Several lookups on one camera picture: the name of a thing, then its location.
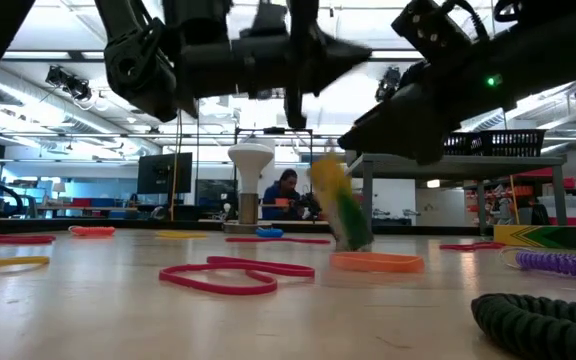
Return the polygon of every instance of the computer monitor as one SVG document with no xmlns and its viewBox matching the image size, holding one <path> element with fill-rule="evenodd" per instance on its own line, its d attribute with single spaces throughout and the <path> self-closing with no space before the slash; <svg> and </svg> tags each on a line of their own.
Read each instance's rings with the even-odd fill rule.
<svg viewBox="0 0 576 360">
<path fill-rule="evenodd" d="M 192 179 L 192 153 L 177 154 L 177 178 L 175 193 L 172 194 L 175 154 L 142 156 L 139 158 L 137 175 L 138 194 L 189 193 Z"/>
<path fill-rule="evenodd" d="M 237 184 L 235 180 L 199 179 L 195 186 L 197 198 L 195 205 L 207 208 L 222 209 L 222 204 L 231 202 L 236 197 Z"/>
</svg>

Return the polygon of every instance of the white lamp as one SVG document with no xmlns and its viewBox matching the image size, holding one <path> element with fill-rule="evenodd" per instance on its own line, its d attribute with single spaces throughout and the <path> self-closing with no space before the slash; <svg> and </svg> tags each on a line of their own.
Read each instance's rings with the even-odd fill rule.
<svg viewBox="0 0 576 360">
<path fill-rule="evenodd" d="M 52 191 L 57 193 L 57 199 L 59 199 L 59 193 L 66 192 L 66 183 L 52 184 Z"/>
<path fill-rule="evenodd" d="M 272 149 L 261 144 L 243 143 L 228 149 L 228 157 L 235 163 L 241 174 L 239 194 L 239 223 L 256 224 L 259 195 L 257 185 L 261 170 L 268 165 L 274 154 Z"/>
</svg>

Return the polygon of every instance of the green led light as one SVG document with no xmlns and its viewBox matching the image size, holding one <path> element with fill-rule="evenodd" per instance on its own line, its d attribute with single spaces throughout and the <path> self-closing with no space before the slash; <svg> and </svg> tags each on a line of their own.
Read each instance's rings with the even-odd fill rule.
<svg viewBox="0 0 576 360">
<path fill-rule="evenodd" d="M 498 85 L 501 84 L 502 82 L 503 82 L 503 81 L 502 81 L 501 75 L 499 75 L 499 74 L 497 74 L 497 75 L 495 75 L 495 76 L 489 76 L 489 77 L 486 78 L 486 85 L 487 85 L 488 87 L 498 86 Z"/>
</svg>

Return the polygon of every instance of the red rubber band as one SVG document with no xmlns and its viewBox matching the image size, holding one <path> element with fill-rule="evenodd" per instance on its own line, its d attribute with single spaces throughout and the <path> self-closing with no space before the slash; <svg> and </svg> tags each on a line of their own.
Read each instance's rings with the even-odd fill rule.
<svg viewBox="0 0 576 360">
<path fill-rule="evenodd" d="M 330 244 L 330 240 L 324 239 L 295 239 L 295 238 L 226 238 L 226 242 L 296 242 L 302 244 Z"/>
<path fill-rule="evenodd" d="M 57 239 L 52 235 L 0 235 L 1 245 L 51 244 Z"/>
<path fill-rule="evenodd" d="M 439 248 L 441 250 L 475 251 L 479 249 L 501 249 L 504 246 L 506 246 L 506 244 L 491 241 L 482 241 L 468 245 L 439 245 Z"/>
<path fill-rule="evenodd" d="M 79 236 L 110 236 L 115 233 L 115 228 L 112 226 L 71 226 L 68 231 Z"/>
<path fill-rule="evenodd" d="M 189 288 L 207 291 L 224 295 L 261 295 L 277 290 L 277 280 L 271 276 L 260 274 L 258 271 L 275 275 L 313 277 L 315 269 L 309 266 L 273 263 L 266 261 L 247 260 L 226 256 L 209 256 L 207 264 L 178 265 L 162 269 L 159 272 L 160 281 L 168 281 L 173 284 L 186 286 Z M 188 279 L 177 275 L 180 272 L 202 271 L 202 270 L 245 270 L 245 274 L 255 280 L 261 281 L 263 285 L 255 286 L 230 286 L 210 284 L 199 280 Z"/>
</svg>

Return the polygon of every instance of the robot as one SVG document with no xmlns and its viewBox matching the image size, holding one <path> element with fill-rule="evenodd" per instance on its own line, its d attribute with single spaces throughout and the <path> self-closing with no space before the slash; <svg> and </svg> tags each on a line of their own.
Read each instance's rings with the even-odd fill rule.
<svg viewBox="0 0 576 360">
<path fill-rule="evenodd" d="M 0 0 L 0 60 L 33 3 Z M 202 97 L 246 92 L 254 99 L 285 88 L 288 124 L 304 128 L 302 95 L 318 95 L 371 54 L 323 33 L 313 0 L 292 0 L 288 9 L 260 0 L 251 28 L 233 41 L 225 21 L 230 0 L 163 0 L 165 23 L 151 18 L 141 0 L 95 3 L 109 39 L 108 83 L 162 122 L 180 110 L 197 117 Z M 474 41 L 448 17 L 455 6 L 471 13 Z M 575 0 L 499 0 L 494 17 L 517 23 L 490 38 L 466 0 L 441 6 L 412 0 L 392 28 L 425 59 L 380 94 L 383 101 L 339 138 L 339 146 L 430 164 L 441 159 L 443 139 L 462 120 L 510 110 L 518 99 L 576 79 Z"/>
</svg>

